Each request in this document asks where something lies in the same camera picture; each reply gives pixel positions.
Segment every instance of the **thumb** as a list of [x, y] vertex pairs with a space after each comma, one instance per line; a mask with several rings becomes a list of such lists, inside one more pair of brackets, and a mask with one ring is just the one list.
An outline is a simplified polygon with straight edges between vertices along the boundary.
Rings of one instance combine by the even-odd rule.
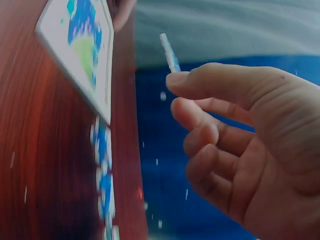
[[126, 24], [131, 11], [134, 9], [137, 0], [121, 0], [118, 11], [114, 17], [113, 27], [116, 32], [120, 31]]
[[179, 97], [198, 100], [217, 98], [249, 111], [273, 91], [289, 90], [307, 81], [273, 67], [248, 67], [207, 63], [191, 72], [175, 72], [166, 78], [168, 89]]

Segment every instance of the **blue background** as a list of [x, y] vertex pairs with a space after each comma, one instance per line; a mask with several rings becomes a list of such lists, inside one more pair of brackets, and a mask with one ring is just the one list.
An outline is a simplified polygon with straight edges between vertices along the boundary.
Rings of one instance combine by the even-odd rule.
[[[320, 84], [318, 56], [253, 56], [212, 62], [272, 66]], [[204, 63], [182, 64], [181, 69], [189, 71]], [[171, 116], [170, 104], [175, 96], [166, 89], [168, 73], [167, 66], [136, 72], [138, 134], [144, 198], [148, 203], [146, 217], [149, 235], [161, 235], [159, 239], [166, 240], [255, 239], [190, 188], [185, 177], [188, 159], [182, 147], [187, 131]], [[162, 91], [166, 93], [166, 101], [160, 99]], [[230, 125], [244, 127], [223, 117], [218, 118]], [[158, 220], [162, 221], [161, 229], [158, 228]]]

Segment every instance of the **wooden surface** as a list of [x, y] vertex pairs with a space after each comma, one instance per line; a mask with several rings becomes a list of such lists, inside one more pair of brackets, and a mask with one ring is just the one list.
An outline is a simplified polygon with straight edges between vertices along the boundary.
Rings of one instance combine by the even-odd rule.
[[[95, 114], [34, 29], [47, 0], [0, 0], [0, 239], [101, 239]], [[112, 157], [121, 240], [146, 240], [133, 16], [114, 39]]]

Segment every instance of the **gray fabric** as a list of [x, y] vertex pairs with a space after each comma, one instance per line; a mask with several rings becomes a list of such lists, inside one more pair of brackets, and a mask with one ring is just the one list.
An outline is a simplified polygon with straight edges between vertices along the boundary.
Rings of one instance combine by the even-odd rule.
[[320, 54], [320, 0], [138, 0], [138, 67], [166, 64], [166, 33], [181, 63]]

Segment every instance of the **hand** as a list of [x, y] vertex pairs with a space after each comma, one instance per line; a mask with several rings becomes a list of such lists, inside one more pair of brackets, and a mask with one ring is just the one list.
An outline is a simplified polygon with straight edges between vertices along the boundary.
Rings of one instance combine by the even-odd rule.
[[218, 63], [166, 84], [180, 96], [173, 117], [190, 131], [183, 147], [195, 192], [262, 240], [320, 239], [320, 88], [272, 67]]
[[113, 21], [113, 28], [116, 32], [120, 31], [126, 24], [137, 0], [120, 0], [118, 2], [119, 6]]

